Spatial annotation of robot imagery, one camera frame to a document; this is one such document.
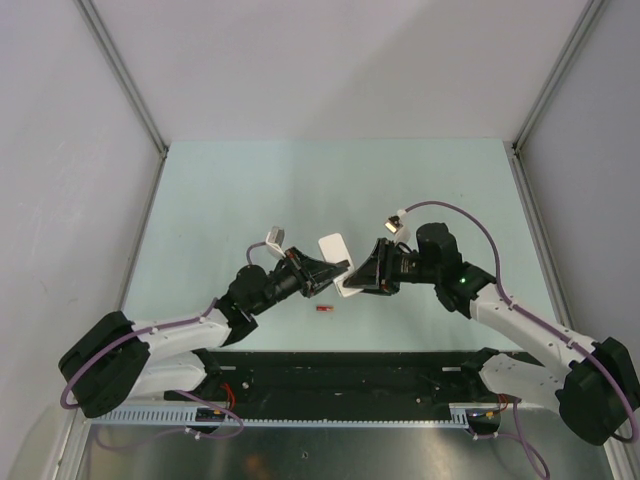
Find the white remote control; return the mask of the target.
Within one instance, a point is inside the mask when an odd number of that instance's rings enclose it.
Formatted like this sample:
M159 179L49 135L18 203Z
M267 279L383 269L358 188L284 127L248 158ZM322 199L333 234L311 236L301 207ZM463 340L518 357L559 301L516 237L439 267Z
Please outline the white remote control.
M340 233L333 233L318 240L323 259L326 262L339 264L347 262L347 271L333 280L333 284L338 294L343 298L352 297L361 292L361 289L351 288L345 285L347 277L355 272L355 266L344 238Z

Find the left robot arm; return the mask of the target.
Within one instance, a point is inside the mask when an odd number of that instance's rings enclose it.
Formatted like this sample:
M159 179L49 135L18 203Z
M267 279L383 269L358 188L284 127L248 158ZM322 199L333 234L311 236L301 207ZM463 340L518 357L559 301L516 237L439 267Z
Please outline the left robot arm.
M209 351L240 342L257 329L258 315L294 294L314 297L349 267L346 258L328 262L291 247L271 271L242 267L223 296L189 318L134 321L112 311L59 360L66 381L60 405L97 418L131 398L160 392L210 399L220 390L221 376L212 369Z

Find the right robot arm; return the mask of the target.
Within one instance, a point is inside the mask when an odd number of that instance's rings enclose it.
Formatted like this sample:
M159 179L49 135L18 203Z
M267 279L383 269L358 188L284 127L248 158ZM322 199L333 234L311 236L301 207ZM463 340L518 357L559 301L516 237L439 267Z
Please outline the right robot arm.
M410 249L378 239L345 286L390 296L403 283L429 284L446 310L497 331L534 358L519 362L481 351L461 376L469 399L484 401L501 393L543 406L596 446L618 439L624 423L631 426L626 442L638 440L639 379L624 344L613 337L597 341L526 311L506 295L497 277L463 259L445 224L422 225L416 240L416 249Z

